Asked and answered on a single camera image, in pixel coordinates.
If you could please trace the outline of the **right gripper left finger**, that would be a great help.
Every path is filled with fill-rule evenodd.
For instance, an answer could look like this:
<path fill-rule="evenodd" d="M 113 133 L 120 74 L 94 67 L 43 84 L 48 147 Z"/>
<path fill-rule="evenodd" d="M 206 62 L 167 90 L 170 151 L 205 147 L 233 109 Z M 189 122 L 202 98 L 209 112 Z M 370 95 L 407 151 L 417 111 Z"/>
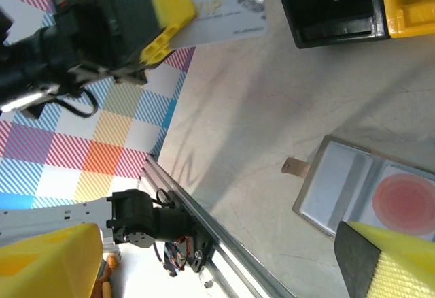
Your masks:
<path fill-rule="evenodd" d="M 103 257 L 96 224 L 0 247 L 0 298 L 90 298 Z"/>

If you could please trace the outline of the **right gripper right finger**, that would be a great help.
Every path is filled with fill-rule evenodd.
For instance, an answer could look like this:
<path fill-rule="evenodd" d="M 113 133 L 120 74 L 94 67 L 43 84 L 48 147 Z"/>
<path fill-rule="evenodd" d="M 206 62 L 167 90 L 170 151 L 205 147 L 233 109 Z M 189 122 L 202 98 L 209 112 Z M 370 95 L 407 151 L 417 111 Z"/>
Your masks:
<path fill-rule="evenodd" d="M 334 253 L 349 298 L 435 298 L 435 242 L 342 221 Z"/>

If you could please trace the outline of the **red circle card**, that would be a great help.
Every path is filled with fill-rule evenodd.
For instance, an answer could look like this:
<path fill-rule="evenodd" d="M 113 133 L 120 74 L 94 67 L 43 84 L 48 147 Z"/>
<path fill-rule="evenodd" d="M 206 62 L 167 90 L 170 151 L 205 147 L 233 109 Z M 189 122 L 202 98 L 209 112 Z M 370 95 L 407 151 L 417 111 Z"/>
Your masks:
<path fill-rule="evenodd" d="M 435 241 L 435 175 L 388 165 L 356 220 Z"/>

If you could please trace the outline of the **grey card holder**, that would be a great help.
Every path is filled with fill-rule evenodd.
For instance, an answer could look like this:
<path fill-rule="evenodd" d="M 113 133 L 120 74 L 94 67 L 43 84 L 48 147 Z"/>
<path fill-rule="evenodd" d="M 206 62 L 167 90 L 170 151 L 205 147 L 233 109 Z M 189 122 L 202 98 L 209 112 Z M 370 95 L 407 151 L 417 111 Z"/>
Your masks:
<path fill-rule="evenodd" d="M 304 180 L 293 211 L 328 237 L 340 222 L 355 221 L 388 165 L 435 175 L 414 163 L 325 136 L 311 162 L 288 158 L 281 168 Z"/>

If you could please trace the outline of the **black plastic bin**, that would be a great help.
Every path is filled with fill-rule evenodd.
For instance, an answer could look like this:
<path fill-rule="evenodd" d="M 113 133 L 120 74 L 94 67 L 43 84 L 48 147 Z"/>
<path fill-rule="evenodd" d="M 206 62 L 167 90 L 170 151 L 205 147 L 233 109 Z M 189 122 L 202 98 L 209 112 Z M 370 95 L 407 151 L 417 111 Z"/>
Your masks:
<path fill-rule="evenodd" d="M 383 0 L 281 0 L 298 48 L 390 38 Z"/>

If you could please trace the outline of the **yellow plastic bin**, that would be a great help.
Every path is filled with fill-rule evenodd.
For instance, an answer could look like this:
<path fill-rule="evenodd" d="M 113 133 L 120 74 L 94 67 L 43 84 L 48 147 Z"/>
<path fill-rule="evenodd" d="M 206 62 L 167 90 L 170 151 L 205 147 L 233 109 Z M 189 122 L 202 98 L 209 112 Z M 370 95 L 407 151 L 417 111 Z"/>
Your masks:
<path fill-rule="evenodd" d="M 392 38 L 435 35 L 435 0 L 383 0 Z"/>

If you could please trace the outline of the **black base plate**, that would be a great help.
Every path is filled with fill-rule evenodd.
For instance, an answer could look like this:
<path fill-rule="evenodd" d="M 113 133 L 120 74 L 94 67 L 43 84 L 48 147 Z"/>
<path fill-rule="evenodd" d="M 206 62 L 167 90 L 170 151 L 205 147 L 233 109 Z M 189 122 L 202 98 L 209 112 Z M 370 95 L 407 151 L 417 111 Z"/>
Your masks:
<path fill-rule="evenodd" d="M 213 250 L 214 241 L 208 235 L 183 236 L 164 243 L 163 265 L 171 276 L 191 269 L 199 273 Z"/>

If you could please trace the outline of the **long aluminium frame rail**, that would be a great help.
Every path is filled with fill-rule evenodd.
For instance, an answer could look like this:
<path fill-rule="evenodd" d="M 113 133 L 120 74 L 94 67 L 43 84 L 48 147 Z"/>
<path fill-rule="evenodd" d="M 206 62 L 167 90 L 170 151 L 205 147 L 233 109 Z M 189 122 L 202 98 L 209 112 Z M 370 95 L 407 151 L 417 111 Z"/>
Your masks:
<path fill-rule="evenodd" d="M 230 298 L 296 298 L 237 239 L 196 202 L 154 159 L 147 155 L 143 179 L 152 190 L 164 190 L 171 203 L 183 208 L 195 223 L 191 234 L 208 235 L 215 243 L 198 275 L 205 285 L 215 282 Z"/>

